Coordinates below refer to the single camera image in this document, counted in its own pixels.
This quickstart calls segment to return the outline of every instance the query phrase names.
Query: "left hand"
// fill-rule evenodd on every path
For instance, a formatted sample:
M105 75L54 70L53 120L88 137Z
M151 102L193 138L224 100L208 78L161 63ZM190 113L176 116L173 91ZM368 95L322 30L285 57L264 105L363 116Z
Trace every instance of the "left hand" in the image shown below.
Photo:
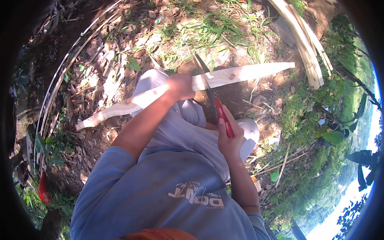
M166 85L168 85L167 92L171 93L177 101L195 97L196 92L192 90L192 76L190 74L173 74L167 79Z

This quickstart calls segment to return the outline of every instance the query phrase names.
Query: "stack of wooden strips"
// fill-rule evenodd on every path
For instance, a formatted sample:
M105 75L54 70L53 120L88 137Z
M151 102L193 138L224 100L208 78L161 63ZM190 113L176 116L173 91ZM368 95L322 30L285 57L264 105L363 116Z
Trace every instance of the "stack of wooden strips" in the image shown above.
M269 0L269 2L288 23L293 36L295 37L301 58L303 59L310 86L318 89L324 84L324 80L319 62L316 58L317 54L315 49L317 49L319 56L323 59L323 63L327 68L329 76L331 75L331 70L333 70L320 41L317 39L309 25L297 13L293 5L288 5L284 0Z

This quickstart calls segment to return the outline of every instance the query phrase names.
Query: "red saw handle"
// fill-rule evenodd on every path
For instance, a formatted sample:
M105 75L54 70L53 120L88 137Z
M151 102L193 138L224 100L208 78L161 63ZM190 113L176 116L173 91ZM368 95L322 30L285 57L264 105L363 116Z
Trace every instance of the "red saw handle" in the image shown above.
M227 130L228 137L233 138L235 135L233 134L231 124L229 123L227 117L224 114L223 105L221 104L220 99L218 97L214 97L214 103L218 111L218 118L224 119L225 129Z

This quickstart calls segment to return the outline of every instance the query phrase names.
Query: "red object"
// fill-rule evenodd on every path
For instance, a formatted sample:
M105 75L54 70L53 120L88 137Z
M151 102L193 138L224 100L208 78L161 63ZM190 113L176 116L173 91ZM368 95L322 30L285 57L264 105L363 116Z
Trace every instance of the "red object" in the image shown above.
M228 137L233 138L235 135L233 134L231 124L229 123L227 117L224 114L223 105L221 104L220 99L218 97L214 97L214 103L215 103L217 111L218 111L218 118L224 119L224 124L225 124L225 128L227 130Z
M45 172L43 172L43 175L41 176L40 182L39 182L39 198L43 202L49 204L50 201L49 201L47 190L45 189L45 182L46 182L46 174Z

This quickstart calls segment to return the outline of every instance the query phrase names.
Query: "right hand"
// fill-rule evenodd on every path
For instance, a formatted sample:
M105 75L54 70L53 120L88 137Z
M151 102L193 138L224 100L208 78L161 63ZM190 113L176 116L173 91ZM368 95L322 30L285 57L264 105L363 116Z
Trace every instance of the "right hand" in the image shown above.
M229 138L227 135L227 130L225 128L224 119L220 118L218 120L218 149L224 155L227 161L233 161L235 159L240 159L240 148L243 144L244 129L242 129L233 118L232 114L229 112L228 108L223 105L223 111L227 117L234 137Z
M176 100L187 100L195 97L196 92L192 90L192 76L187 73L176 73L171 75L166 82L167 91Z

